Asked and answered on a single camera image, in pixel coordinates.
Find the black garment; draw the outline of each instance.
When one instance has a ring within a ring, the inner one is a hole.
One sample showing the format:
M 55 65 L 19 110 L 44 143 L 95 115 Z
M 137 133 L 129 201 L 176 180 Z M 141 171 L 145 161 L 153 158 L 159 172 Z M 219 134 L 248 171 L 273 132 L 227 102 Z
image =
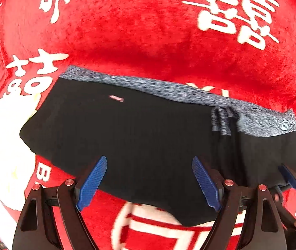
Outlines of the black garment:
M 282 155 L 284 147 L 272 144 L 270 149 L 276 150 L 272 153 L 262 137 L 252 137 L 249 140 L 255 140 L 260 155 L 251 150 L 245 153 L 248 135 L 239 135 L 237 119 L 229 119 L 231 135 L 222 135 L 212 131 L 212 111 L 211 106 L 134 89 L 59 78 L 20 136 L 34 153 L 74 176 L 91 159 L 104 155 L 107 171 L 101 190 L 162 208 L 181 224 L 194 226 L 216 218 L 192 172 L 195 156 L 239 185 L 266 183 L 266 166 L 272 171 L 268 182 L 280 183 L 280 178 L 274 180 L 281 157 L 267 155 Z M 292 147 L 296 132 L 278 137 Z M 273 137 L 266 139 L 275 142 Z M 282 160 L 295 169 L 295 154 L 286 154 Z

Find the blue gripper pad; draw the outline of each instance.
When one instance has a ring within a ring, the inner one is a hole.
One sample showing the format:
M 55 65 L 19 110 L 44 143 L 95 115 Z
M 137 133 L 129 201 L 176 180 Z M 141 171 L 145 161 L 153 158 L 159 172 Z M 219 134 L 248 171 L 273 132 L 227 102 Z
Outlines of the blue gripper pad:
M 197 157 L 194 157 L 192 160 L 192 170 L 208 205 L 216 211 L 219 211 L 222 205 L 219 200 L 218 189 Z
M 76 203 L 76 207 L 79 211 L 82 211 L 85 207 L 90 205 L 90 202 L 105 175 L 106 168 L 107 160 L 105 156 L 102 156 L 81 186 L 79 200 Z
M 278 169 L 285 181 L 296 189 L 296 174 L 293 174 L 285 165 L 280 165 Z

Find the red blanket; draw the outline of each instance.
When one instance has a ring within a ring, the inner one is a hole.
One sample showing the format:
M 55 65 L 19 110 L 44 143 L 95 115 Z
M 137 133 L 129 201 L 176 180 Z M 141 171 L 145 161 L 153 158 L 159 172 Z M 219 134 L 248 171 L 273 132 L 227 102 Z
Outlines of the red blanket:
M 68 65 L 173 81 L 296 114 L 296 0 L 1 0 L 0 97 L 39 106 Z M 27 185 L 68 175 L 36 157 Z M 296 191 L 285 193 L 296 216 Z M 7 208 L 17 220 L 20 212 Z M 82 212 L 101 250 L 197 250 L 211 223 L 186 228 L 151 206 L 97 191 Z M 237 243 L 242 215 L 230 242 Z M 65 249 L 70 249 L 58 221 Z

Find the white stripe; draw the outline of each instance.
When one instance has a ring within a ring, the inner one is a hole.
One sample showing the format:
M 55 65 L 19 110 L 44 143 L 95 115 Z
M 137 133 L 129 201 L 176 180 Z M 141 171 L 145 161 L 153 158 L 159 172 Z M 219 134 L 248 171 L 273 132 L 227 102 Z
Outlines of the white stripe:
M 177 219 L 170 213 L 166 211 L 160 211 L 156 207 L 150 205 L 134 205 L 132 214 L 144 219 L 154 220 L 172 225 L 181 225 L 177 221 Z
M 182 3 L 187 4 L 187 5 L 196 5 L 196 6 L 200 6 L 202 8 L 208 8 L 208 9 L 210 9 L 210 6 L 209 5 L 199 4 L 197 2 L 182 1 Z
M 201 246 L 204 244 L 205 240 L 207 239 L 208 234 L 209 234 L 209 231 L 200 232 L 193 250 L 200 250 Z
M 215 86 L 205 86 L 205 87 L 202 87 L 201 90 L 203 90 L 203 91 L 210 91 L 210 90 L 212 90 L 214 88 L 215 88 Z
M 44 185 L 42 185 L 41 183 L 35 181 L 35 184 L 40 184 L 44 189 L 46 188 Z
M 232 231 L 231 236 L 240 235 L 241 232 L 242 232 L 242 228 L 243 228 L 243 227 L 236 227 L 236 228 L 234 228 L 234 230 Z
M 166 238 L 177 239 L 177 242 L 173 248 L 173 250 L 184 250 L 187 249 L 191 243 L 192 237 L 194 235 L 194 231 L 188 230 L 177 230 L 177 229 L 169 229 L 166 227 L 158 227 L 145 223 L 140 223 L 132 220 L 130 222 L 130 229 L 136 230 L 139 232 L 154 234 L 158 236 L 163 236 Z
M 194 87 L 194 88 L 198 88 L 195 84 L 193 84 L 191 82 L 186 82 L 185 84 L 187 84 L 188 86 Z
M 237 215 L 235 224 L 242 224 L 242 223 L 244 223 L 245 213 L 246 213 L 246 210 L 243 210 L 241 214 L 238 214 Z M 204 223 L 204 224 L 201 224 L 201 225 L 197 225 L 197 227 L 212 227 L 213 224 L 214 224 L 214 221 L 207 222 L 207 223 Z
M 127 226 L 130 222 L 130 218 L 127 215 L 132 211 L 133 203 L 126 202 L 119 212 L 111 231 L 111 246 L 113 250 L 121 250 L 125 246 L 124 243 L 120 243 L 120 236 L 123 226 Z
M 222 89 L 222 96 L 228 98 L 229 97 L 229 90 Z

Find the black metal bracket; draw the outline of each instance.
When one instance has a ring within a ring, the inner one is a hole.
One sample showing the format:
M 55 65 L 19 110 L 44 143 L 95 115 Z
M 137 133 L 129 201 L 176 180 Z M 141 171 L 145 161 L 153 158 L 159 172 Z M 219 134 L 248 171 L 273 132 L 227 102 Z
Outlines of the black metal bracket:
M 106 171 L 102 159 L 93 162 L 77 182 L 67 179 L 62 185 L 47 189 L 39 184 L 33 186 L 17 223 L 12 250 L 63 250 L 53 206 L 60 208 L 73 250 L 98 250 L 80 211 L 91 201 Z M 207 200 L 208 203 L 219 208 L 214 225 L 200 250 L 226 250 L 237 214 L 245 207 L 245 221 L 237 250 L 296 250 L 296 219 L 282 206 L 283 195 L 279 187 L 238 186 L 231 180 L 225 180 L 217 170 L 200 164 L 198 158 L 194 160 L 193 171 L 202 191 L 206 199 L 212 198 Z M 287 167 L 283 167 L 283 172 L 296 187 L 296 174 Z M 88 198 L 82 197 L 84 191 Z

